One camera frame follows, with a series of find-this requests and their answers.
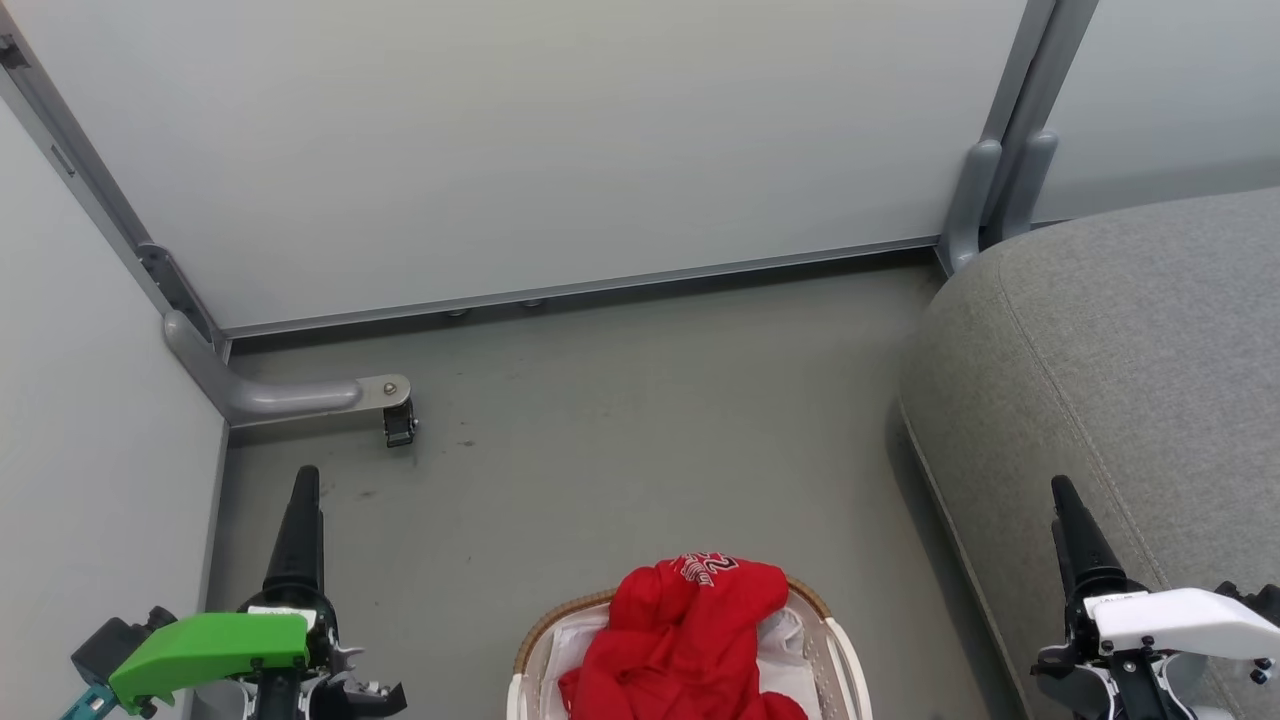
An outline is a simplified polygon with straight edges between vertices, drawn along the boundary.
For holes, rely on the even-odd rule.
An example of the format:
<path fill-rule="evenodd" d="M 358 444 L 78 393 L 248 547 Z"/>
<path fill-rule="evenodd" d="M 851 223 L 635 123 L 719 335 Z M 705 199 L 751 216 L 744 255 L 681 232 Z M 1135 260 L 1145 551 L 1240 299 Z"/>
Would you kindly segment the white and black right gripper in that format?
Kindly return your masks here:
<path fill-rule="evenodd" d="M 1277 587 L 1243 594 L 1225 582 L 1149 592 L 1132 582 L 1065 475 L 1051 480 L 1051 525 L 1066 594 L 1064 644 L 1030 674 L 1075 719 L 1230 719 L 1190 697 L 1211 659 L 1247 661 L 1251 680 L 1277 671 Z"/>

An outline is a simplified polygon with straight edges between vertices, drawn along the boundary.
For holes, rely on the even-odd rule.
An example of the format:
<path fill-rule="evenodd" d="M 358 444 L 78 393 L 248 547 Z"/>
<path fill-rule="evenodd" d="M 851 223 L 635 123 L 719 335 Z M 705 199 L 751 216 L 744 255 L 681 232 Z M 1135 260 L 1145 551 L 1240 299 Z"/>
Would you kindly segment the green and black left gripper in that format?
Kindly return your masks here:
<path fill-rule="evenodd" d="M 389 719 L 408 707 L 402 684 L 360 682 L 337 650 L 337 611 L 324 592 L 320 471 L 298 469 L 262 580 L 234 612 L 200 612 L 156 629 L 108 685 L 122 708 L 148 716 L 155 701 L 214 682 L 247 687 L 250 719 L 301 719 L 307 682 L 320 680 L 320 719 Z"/>

